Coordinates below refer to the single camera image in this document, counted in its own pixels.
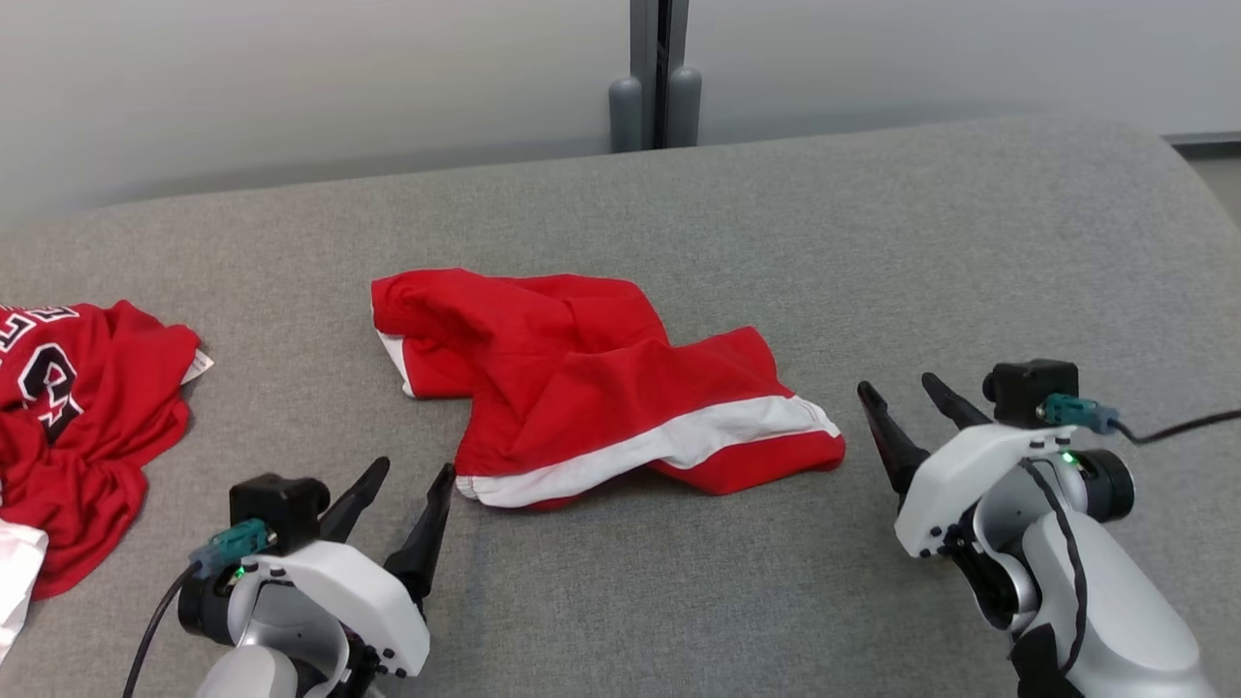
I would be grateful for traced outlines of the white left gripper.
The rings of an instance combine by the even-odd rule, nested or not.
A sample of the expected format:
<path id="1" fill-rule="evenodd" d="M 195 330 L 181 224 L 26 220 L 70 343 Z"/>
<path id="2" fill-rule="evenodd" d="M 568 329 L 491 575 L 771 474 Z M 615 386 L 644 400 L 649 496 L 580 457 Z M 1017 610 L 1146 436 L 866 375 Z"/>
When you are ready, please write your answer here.
<path id="1" fill-rule="evenodd" d="M 416 677 L 429 658 L 429 628 L 416 604 L 429 596 L 450 513 L 455 471 L 444 463 L 398 551 L 383 561 L 346 543 L 388 476 L 374 460 L 320 518 L 320 539 L 285 556 L 256 554 L 230 595 L 230 638 L 314 667 L 328 682 L 350 679 L 359 655 L 374 650 L 388 673 Z"/>

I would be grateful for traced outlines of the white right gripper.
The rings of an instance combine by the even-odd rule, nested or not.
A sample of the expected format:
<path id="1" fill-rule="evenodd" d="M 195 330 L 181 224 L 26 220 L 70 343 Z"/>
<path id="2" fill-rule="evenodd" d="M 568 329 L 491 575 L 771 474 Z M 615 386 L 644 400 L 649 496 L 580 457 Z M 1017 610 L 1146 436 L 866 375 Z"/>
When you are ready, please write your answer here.
<path id="1" fill-rule="evenodd" d="M 900 428 L 872 384 L 858 384 L 877 455 L 892 491 L 903 502 L 894 525 L 897 539 L 908 556 L 938 551 L 948 527 L 974 509 L 975 523 L 965 529 L 979 534 L 987 551 L 997 551 L 1051 512 L 1033 477 L 1020 467 L 1021 460 L 1050 460 L 1071 442 L 1076 428 L 993 424 L 934 374 L 923 373 L 921 385 L 939 415 L 961 431 L 933 455 Z"/>

